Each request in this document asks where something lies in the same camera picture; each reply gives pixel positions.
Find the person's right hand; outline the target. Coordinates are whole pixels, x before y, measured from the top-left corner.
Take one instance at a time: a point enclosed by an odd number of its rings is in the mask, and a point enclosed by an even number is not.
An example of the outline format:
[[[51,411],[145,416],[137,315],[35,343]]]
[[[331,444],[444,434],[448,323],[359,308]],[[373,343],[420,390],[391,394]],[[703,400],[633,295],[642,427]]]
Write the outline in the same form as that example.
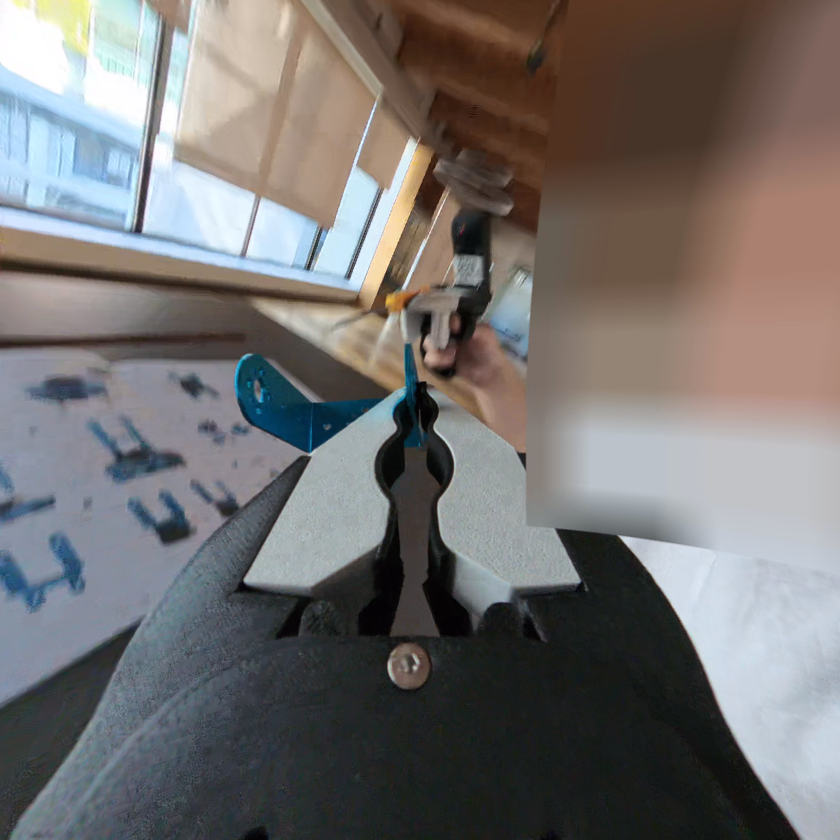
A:
[[[524,409],[525,382],[490,326],[479,324],[467,339],[451,337],[443,350],[435,348],[428,335],[420,350],[427,369],[436,375],[453,370],[455,378],[464,381],[485,417]]]

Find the beige roller blind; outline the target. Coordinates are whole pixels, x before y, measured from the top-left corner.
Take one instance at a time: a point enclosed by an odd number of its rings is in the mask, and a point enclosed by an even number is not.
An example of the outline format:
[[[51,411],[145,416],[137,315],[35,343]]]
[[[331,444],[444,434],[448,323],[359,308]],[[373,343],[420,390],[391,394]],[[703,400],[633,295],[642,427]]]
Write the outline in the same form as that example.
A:
[[[374,105],[365,129],[355,167],[367,174],[383,191],[393,182],[405,147],[413,139],[411,130],[384,98]]]
[[[173,157],[331,228],[377,98],[306,2],[198,2]]]

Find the person's white shirt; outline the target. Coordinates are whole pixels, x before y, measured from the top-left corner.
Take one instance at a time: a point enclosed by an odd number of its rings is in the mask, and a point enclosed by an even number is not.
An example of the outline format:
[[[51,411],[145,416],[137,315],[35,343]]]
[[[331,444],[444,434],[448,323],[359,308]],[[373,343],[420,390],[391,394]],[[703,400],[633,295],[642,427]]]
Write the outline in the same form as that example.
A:
[[[801,838],[839,838],[839,580],[624,538],[692,641],[732,734]]]

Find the blue metal bracket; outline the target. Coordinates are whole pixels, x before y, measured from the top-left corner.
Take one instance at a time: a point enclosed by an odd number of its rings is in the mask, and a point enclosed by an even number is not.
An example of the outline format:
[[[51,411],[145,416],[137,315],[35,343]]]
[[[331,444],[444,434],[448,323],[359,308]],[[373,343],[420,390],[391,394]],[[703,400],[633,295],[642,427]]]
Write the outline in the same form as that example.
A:
[[[384,404],[383,400],[314,402],[257,353],[239,360],[234,391],[251,426],[307,454]]]

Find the dark grey desk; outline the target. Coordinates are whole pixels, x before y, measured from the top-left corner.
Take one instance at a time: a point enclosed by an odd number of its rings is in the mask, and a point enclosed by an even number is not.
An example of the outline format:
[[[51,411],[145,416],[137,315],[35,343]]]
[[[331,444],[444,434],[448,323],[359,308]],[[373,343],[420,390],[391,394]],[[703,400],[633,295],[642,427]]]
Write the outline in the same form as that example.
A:
[[[2,352],[32,350],[90,352],[106,361],[235,363],[259,353],[313,400],[387,393],[243,297],[5,272]],[[2,704],[2,838],[75,746],[140,622]]]

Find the printed instruction sheet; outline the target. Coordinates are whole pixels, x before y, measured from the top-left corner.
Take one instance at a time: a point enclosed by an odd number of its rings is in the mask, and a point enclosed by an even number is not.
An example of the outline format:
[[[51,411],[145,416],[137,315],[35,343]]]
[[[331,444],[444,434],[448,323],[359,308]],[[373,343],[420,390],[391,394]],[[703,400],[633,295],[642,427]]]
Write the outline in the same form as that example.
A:
[[[235,367],[2,352],[3,705],[140,622],[300,456],[243,418]]]

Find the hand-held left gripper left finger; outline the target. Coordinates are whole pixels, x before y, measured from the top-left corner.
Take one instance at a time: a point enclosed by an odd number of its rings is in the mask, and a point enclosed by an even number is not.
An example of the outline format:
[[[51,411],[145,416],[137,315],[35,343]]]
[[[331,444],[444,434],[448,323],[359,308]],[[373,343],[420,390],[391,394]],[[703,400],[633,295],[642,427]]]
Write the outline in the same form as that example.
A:
[[[352,635],[389,636],[404,583],[393,487],[413,426],[401,388],[318,447],[245,586],[330,602]]]

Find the yellow handled screwdriver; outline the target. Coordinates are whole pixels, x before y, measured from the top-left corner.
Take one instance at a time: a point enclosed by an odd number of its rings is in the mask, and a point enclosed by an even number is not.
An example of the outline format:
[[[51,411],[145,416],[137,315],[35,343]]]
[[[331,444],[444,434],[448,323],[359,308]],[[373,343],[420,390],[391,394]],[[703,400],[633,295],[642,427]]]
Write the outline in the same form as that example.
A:
[[[358,313],[342,318],[336,321],[331,327],[331,332],[344,329],[353,323],[356,323],[364,318],[375,316],[377,318],[387,319],[391,316],[399,316],[404,311],[408,304],[420,295],[426,294],[432,290],[430,286],[419,287],[414,290],[397,290],[389,293],[385,297],[385,303],[379,308],[359,311]]]

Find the person's right forearm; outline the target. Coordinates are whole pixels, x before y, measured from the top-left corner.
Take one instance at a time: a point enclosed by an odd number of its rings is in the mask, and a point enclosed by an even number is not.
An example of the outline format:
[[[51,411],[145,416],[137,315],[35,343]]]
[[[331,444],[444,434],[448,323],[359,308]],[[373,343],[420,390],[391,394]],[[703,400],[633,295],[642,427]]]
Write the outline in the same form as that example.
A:
[[[520,388],[477,390],[475,400],[482,422],[518,453],[527,452],[526,393]]]

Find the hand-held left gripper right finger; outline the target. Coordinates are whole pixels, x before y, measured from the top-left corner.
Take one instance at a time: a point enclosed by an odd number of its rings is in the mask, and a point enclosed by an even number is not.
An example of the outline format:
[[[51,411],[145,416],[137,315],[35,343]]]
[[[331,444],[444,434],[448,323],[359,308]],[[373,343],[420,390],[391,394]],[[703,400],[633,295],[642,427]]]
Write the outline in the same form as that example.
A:
[[[507,441],[436,389],[418,396],[427,469],[438,483],[423,592],[442,635],[470,635],[495,604],[582,585],[555,530],[527,523],[525,466]]]

